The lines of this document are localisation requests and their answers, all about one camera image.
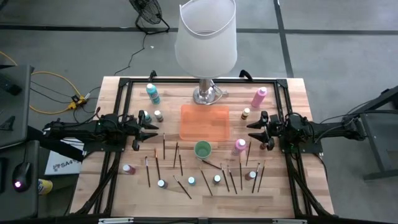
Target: orange tray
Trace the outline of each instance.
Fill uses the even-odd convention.
[[[229,139],[227,106],[182,105],[180,137],[187,141]]]

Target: lamp base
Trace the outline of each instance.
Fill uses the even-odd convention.
[[[193,91],[193,100],[195,103],[199,105],[211,105],[215,102],[214,101],[215,98],[216,98],[216,91],[213,89],[213,87],[210,87],[209,89],[207,89],[207,91],[202,91],[198,86]]]

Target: wooden tabletop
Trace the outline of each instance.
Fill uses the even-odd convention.
[[[97,106],[101,107],[101,114],[112,113],[116,99],[120,77],[104,77],[99,93]],[[301,78],[288,79],[290,99],[293,111],[312,120],[310,107],[304,81]],[[250,102],[259,87],[268,89],[268,96],[260,108],[252,108]],[[227,191],[223,175],[220,170],[208,165],[203,165],[195,158],[193,146],[195,141],[183,141],[179,138],[180,108],[182,105],[194,104],[192,91],[196,84],[189,83],[158,83],[156,84],[161,103],[153,105],[146,93],[146,84],[134,84],[132,89],[129,114],[138,114],[139,110],[146,110],[152,115],[152,124],[159,127],[158,136],[140,143],[140,150],[133,151],[131,143],[133,137],[128,138],[126,150],[122,153],[119,167],[119,175],[116,183],[112,216],[129,217],[212,217],[212,218],[292,218],[294,217],[292,200],[290,196],[289,181],[284,155],[275,139],[273,151],[260,150],[260,142],[253,139],[248,166],[246,167],[246,153],[232,156],[231,150],[234,142],[239,139],[250,141],[248,133],[260,133],[262,130],[249,129],[246,125],[259,119],[260,112],[266,110],[269,115],[277,114],[275,94],[272,85],[259,84],[222,84],[220,88],[228,90],[229,96],[223,97],[217,105],[229,107],[229,141],[210,142],[212,146],[211,156],[208,161],[226,167],[228,164],[233,173],[234,182],[238,191],[236,195],[231,179],[227,175],[230,192]],[[126,91],[123,92],[121,107],[124,104]],[[281,92],[282,103],[285,110],[284,94]],[[251,109],[247,120],[241,119],[242,110]],[[158,123],[154,118],[154,111],[160,110],[164,122]],[[163,133],[165,133],[166,149],[163,160]],[[182,157],[183,176],[180,173],[178,156],[176,166],[173,169],[175,144],[178,140]],[[159,188],[154,148],[157,149],[160,174],[168,184],[167,189]],[[148,156],[151,187],[148,187],[145,157]],[[92,153],[84,160],[81,173],[75,190],[71,212],[75,212],[89,199],[94,189],[98,186],[104,153]],[[243,190],[241,190],[239,177],[239,160],[242,161],[243,175],[256,170],[257,163],[266,162],[266,168],[259,193],[256,190],[251,193],[253,180],[243,178]],[[303,163],[307,184],[319,202],[333,213],[325,171],[319,159],[312,154],[303,155]],[[130,164],[137,169],[135,175],[128,175],[122,171],[124,164]],[[205,181],[200,173],[202,167],[206,179],[209,182],[213,196],[210,195]],[[221,176],[221,183],[213,185],[214,175]],[[186,188],[192,196],[190,200],[173,178],[173,175]],[[196,186],[188,185],[188,178],[196,178]],[[106,203],[108,188],[104,191],[103,206]],[[300,207],[303,209],[302,193],[298,191]]]

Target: computer mouse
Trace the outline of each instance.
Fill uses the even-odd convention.
[[[12,186],[17,192],[24,192],[29,189],[32,183],[30,162],[18,164],[12,172]]]

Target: concrete floor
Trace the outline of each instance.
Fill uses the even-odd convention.
[[[186,0],[160,0],[164,19],[178,24],[178,5]],[[236,0],[238,28],[277,29],[273,0]],[[280,0],[286,29],[397,30],[395,0]],[[124,0],[13,0],[0,12],[0,22],[64,26],[132,27],[136,12]],[[132,67],[120,75],[185,75],[174,56],[176,33],[146,38],[146,49],[136,55]],[[62,74],[87,93],[102,78],[126,66],[131,53],[141,47],[140,32],[42,32],[0,30],[0,50],[19,64],[37,71]],[[314,121],[344,114],[352,107],[377,97],[398,84],[396,35],[287,35],[294,77],[304,78]],[[0,64],[8,62],[0,57]],[[238,61],[229,76],[241,69],[254,77],[286,77],[279,34],[238,34]],[[64,82],[45,75],[32,78],[58,91],[72,94]],[[32,85],[59,100],[66,97]],[[35,93],[31,104],[42,110],[61,110],[65,105]],[[95,102],[89,102],[93,110]],[[79,120],[89,117],[82,111]],[[72,113],[56,116],[29,113],[29,123],[42,128]],[[346,218],[398,222],[398,178],[364,182],[362,176],[377,171],[367,141],[324,139],[324,160],[335,212]],[[63,214],[72,188],[42,200],[41,215]]]

